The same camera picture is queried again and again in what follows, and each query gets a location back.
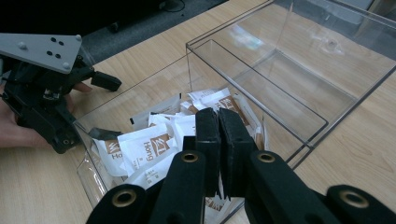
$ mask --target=transparent container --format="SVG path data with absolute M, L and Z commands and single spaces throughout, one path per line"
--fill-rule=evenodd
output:
M 133 132 L 131 117 L 161 102 L 228 88 L 262 122 L 265 149 L 295 168 L 396 70 L 395 40 L 395 22 L 325 0 L 264 3 L 193 39 L 185 57 L 77 120 L 92 206 L 126 178 L 108 173 L 92 128 Z

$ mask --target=clear plastic box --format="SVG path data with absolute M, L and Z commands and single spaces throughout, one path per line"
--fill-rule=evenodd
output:
M 393 21 L 334 1 L 264 3 L 193 39 L 185 57 L 79 119 L 87 153 L 78 175 L 95 206 L 124 178 L 106 171 L 87 133 L 132 132 L 132 116 L 210 88 L 245 96 L 265 149 L 295 168 L 396 70 L 395 60 Z

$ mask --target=pile of packets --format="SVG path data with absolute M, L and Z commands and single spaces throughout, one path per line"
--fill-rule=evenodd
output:
M 189 100 L 172 97 L 147 111 L 131 117 L 134 131 L 113 140 L 93 139 L 92 151 L 112 176 L 124 177 L 123 183 L 148 189 L 166 177 L 173 157 L 182 149 L 184 136 L 195 136 L 195 113 L 212 107 L 237 112 L 259 149 L 265 148 L 265 129 L 249 107 L 245 97 L 230 94 L 225 88 L 188 93 Z M 206 198 L 205 223 L 220 223 L 243 199 Z

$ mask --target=light wood tabletop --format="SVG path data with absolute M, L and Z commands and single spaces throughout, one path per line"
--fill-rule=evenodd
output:
M 117 92 L 93 87 L 73 91 L 81 118 L 186 55 L 186 43 L 262 4 L 230 0 L 94 66 L 118 77 Z M 325 194 L 329 186 L 363 189 L 396 211 L 396 76 L 391 75 L 343 120 L 295 170 Z M 0 223 L 85 223 L 92 211 L 77 168 L 82 147 L 59 155 L 52 149 L 0 150 Z M 244 209 L 228 223 L 248 223 Z

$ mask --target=human hand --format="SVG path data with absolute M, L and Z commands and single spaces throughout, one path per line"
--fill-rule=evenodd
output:
M 78 83 L 74 90 L 89 92 L 91 87 L 84 83 Z M 4 85 L 0 85 L 0 93 L 3 93 Z M 72 112 L 73 100 L 69 94 L 65 96 L 67 109 Z M 34 129 L 21 127 L 17 124 L 18 117 L 11 108 L 0 99 L 0 148 L 2 147 L 44 147 L 52 148 L 47 141 Z

